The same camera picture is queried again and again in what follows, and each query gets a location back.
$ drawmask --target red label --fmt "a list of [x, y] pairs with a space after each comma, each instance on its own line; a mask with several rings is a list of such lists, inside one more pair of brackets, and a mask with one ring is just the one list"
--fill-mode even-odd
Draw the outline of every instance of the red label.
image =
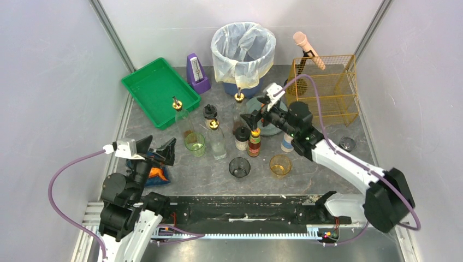
[[259, 151], [260, 151], [260, 148], [258, 148], [258, 149], [251, 149], [251, 148], [249, 148], [248, 154], [249, 154], [251, 157], [256, 157], [256, 156], [259, 155]]

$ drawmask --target orange wire basket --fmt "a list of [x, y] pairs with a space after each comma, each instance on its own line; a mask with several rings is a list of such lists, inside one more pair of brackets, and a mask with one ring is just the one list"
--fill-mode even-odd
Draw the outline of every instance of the orange wire basket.
[[[324, 70], [314, 63], [320, 65], [320, 59], [326, 66]], [[325, 125], [348, 126], [354, 122], [359, 115], [354, 55], [295, 58], [288, 81], [301, 74], [311, 76], [317, 85]], [[313, 124], [319, 125], [317, 100], [309, 79], [298, 79], [289, 86], [286, 100], [288, 104], [294, 101], [306, 103], [313, 114]]]

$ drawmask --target microphone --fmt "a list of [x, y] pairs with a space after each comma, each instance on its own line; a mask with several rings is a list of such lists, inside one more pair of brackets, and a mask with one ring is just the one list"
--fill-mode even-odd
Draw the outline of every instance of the microphone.
[[325, 70], [325, 63], [323, 63], [321, 58], [317, 57], [317, 52], [315, 52], [315, 49], [313, 49], [313, 47], [309, 44], [307, 36], [303, 32], [296, 32], [293, 35], [293, 40], [296, 45], [299, 45], [302, 48], [302, 50], [308, 54], [308, 57], [312, 59], [312, 61], [318, 66], [318, 68], [320, 68], [321, 70]]

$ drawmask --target blue plate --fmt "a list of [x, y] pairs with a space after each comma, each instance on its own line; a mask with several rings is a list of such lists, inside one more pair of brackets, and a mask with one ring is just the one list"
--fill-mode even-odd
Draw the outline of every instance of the blue plate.
[[[248, 114], [252, 113], [252, 111], [254, 111], [254, 110], [260, 110], [260, 108], [262, 107], [262, 104], [259, 101], [257, 101], [258, 97], [259, 96], [254, 97], [254, 98], [250, 99], [246, 103]], [[286, 105], [283, 102], [280, 102], [280, 108], [283, 109], [284, 111], [288, 111], [288, 108], [286, 107]], [[281, 130], [279, 128], [275, 127], [273, 124], [269, 124], [268, 126], [263, 127], [261, 121], [259, 121], [259, 123], [257, 123], [257, 127], [260, 128], [260, 134], [265, 135], [265, 136], [267, 136], [267, 135], [276, 135], [279, 132], [281, 132]]]

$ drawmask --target glass cup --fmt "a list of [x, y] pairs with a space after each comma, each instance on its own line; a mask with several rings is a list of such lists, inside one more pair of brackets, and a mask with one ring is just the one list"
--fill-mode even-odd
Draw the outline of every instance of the glass cup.
[[270, 170], [273, 175], [282, 177], [291, 171], [291, 160], [283, 154], [278, 154], [270, 160]]
[[246, 159], [237, 157], [228, 164], [228, 171], [230, 171], [230, 174], [234, 177], [242, 178], [249, 174], [249, 171], [251, 171], [251, 165]]
[[185, 146], [195, 157], [201, 157], [206, 152], [204, 136], [196, 132], [190, 133], [185, 138]]

